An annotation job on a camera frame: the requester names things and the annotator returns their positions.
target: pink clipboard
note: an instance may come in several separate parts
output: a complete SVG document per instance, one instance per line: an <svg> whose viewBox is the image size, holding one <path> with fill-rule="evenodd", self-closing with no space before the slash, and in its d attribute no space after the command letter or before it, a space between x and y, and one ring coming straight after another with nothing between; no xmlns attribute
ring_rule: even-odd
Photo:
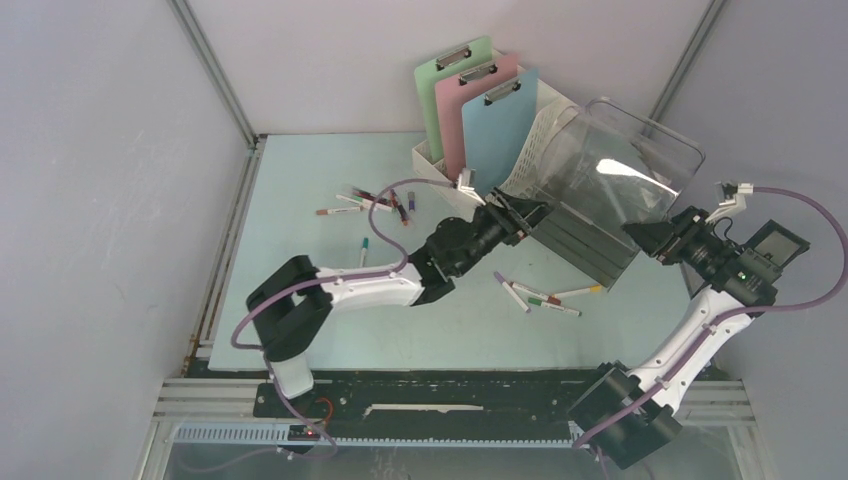
<svg viewBox="0 0 848 480"><path fill-rule="evenodd" d="M517 74L518 54L512 53L436 83L436 110L448 179L455 181L465 168L462 106Z"/></svg>

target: light blue table surface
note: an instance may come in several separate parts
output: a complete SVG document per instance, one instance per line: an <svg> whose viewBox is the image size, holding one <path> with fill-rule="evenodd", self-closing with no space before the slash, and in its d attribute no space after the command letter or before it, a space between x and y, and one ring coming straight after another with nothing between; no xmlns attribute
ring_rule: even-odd
<svg viewBox="0 0 848 480"><path fill-rule="evenodd" d="M245 298L294 255L316 266L357 265L362 237L368 265L396 261L397 252L368 227L367 213L317 216L347 206L335 198L350 185L376 193L414 176L410 150L420 133L276 135L268 138L250 199L212 350L214 370L264 369L258 352L229 345L246 314ZM412 185L413 224L375 212L378 226L410 252L452 207L431 187ZM403 189L399 195L406 200ZM313 369L534 369L596 367L621 360L636 366L680 321L689 303L681 272L640 255L610 292L570 298L581 317L533 307L525 314L492 276L550 292L594 282L535 240L498 246L456 290L430 305L333 313L307 350ZM243 341L258 343L248 328Z"/></svg>

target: clear plastic container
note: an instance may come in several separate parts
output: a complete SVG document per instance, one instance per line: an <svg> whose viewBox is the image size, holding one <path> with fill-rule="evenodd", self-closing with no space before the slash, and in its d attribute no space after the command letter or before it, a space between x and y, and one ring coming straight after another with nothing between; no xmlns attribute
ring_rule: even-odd
<svg viewBox="0 0 848 480"><path fill-rule="evenodd" d="M576 255L600 268L604 279L572 262L611 286L638 252L621 226L662 219L704 154L691 140L607 98L561 118L525 195L557 207L540 226L540 241L555 244L548 246L568 260Z"/></svg>

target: black wire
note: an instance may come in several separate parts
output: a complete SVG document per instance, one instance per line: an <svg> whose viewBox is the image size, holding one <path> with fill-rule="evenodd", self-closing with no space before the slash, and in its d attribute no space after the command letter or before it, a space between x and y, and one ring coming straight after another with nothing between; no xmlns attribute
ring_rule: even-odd
<svg viewBox="0 0 848 480"><path fill-rule="evenodd" d="M714 234L715 236L717 236L717 237L718 237L718 234L717 234L717 233L715 233L715 227L717 227L717 226L718 226L718 224L719 224L722 220L727 220L728 222L730 222L730 223L727 225L727 228L725 228L725 229L724 229L724 233L722 233L722 236L724 236L724 239L725 239L725 240L730 240L729 238L727 238L727 232L729 232L729 231L730 231L730 229L731 229L731 228L733 228L733 219L732 219L732 218L730 218L730 217L721 217L721 218L719 218L718 220L716 220L716 222L713 224L713 234Z"/></svg>

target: green clipboard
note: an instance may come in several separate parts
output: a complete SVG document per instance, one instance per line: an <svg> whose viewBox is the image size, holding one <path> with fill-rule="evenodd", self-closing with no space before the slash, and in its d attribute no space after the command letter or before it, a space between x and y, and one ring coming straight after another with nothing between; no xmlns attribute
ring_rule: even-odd
<svg viewBox="0 0 848 480"><path fill-rule="evenodd" d="M424 114L424 130L430 142L430 158L445 156L439 113L436 109L436 82L492 60L492 39L480 37L440 55L415 69L415 86Z"/></svg>

